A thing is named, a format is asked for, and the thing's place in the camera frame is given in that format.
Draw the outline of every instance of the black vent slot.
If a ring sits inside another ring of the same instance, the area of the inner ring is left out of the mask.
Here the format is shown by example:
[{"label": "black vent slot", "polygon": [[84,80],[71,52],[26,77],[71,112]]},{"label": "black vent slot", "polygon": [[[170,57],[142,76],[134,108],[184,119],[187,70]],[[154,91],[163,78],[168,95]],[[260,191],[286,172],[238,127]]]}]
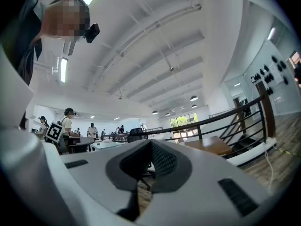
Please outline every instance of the black vent slot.
[{"label": "black vent slot", "polygon": [[72,162],[65,163],[65,166],[67,169],[70,169],[70,168],[75,168],[75,167],[78,167],[81,165],[85,165],[87,163],[88,162],[86,160],[79,160],[79,161],[72,161]]},{"label": "black vent slot", "polygon": [[218,181],[219,185],[237,208],[241,216],[254,211],[258,205],[230,178]]}]

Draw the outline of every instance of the wooden floor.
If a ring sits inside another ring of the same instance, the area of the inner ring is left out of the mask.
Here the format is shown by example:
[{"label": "wooden floor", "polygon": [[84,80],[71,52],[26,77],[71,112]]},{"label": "wooden floor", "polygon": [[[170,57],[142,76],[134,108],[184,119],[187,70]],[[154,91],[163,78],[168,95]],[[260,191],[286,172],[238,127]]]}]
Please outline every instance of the wooden floor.
[{"label": "wooden floor", "polygon": [[[251,125],[253,120],[246,120],[246,126]],[[283,116],[275,116],[276,123],[276,148],[287,150],[292,153],[301,154],[301,113],[293,113]],[[256,132],[261,128],[261,123],[247,130],[248,134]],[[301,158],[286,153],[281,153],[276,149],[268,152],[269,161],[274,170],[274,180],[271,185],[271,192],[276,192],[284,188],[293,178],[294,172],[301,163]],[[269,187],[271,168],[264,156],[255,161],[241,167],[248,175],[255,178],[266,189]],[[152,185],[155,180],[145,178]],[[151,201],[151,193],[146,190],[146,186],[142,182],[138,182],[138,202],[140,212],[142,213]]]}]

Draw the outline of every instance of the table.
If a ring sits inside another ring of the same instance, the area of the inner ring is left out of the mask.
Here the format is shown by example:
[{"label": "table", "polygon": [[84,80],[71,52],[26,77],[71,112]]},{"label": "table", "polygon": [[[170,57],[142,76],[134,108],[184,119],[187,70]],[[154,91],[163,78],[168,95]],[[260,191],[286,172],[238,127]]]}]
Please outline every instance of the table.
[{"label": "table", "polygon": [[93,144],[91,144],[91,148],[92,148],[92,151],[95,151],[95,150],[100,150],[100,149],[103,149],[103,148],[108,148],[108,147],[112,147],[112,146],[117,146],[117,145],[123,145],[124,143],[120,143],[120,142],[94,142]]},{"label": "table", "polygon": [[203,138],[202,140],[185,142],[184,145],[193,147],[199,150],[211,152],[216,155],[225,155],[232,152],[231,147],[229,147],[223,140],[218,136]]}]

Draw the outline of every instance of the black office chair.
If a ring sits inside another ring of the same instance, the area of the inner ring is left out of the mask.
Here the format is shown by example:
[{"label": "black office chair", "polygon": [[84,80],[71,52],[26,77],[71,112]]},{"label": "black office chair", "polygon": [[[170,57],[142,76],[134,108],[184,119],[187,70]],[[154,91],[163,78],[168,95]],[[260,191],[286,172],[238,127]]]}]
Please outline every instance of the black office chair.
[{"label": "black office chair", "polygon": [[133,142],[133,141],[138,141],[138,140],[142,140],[142,139],[148,139],[148,135],[136,135],[136,134],[141,134],[143,133],[142,128],[135,128],[135,129],[131,129],[129,136],[127,136],[127,142]]}]

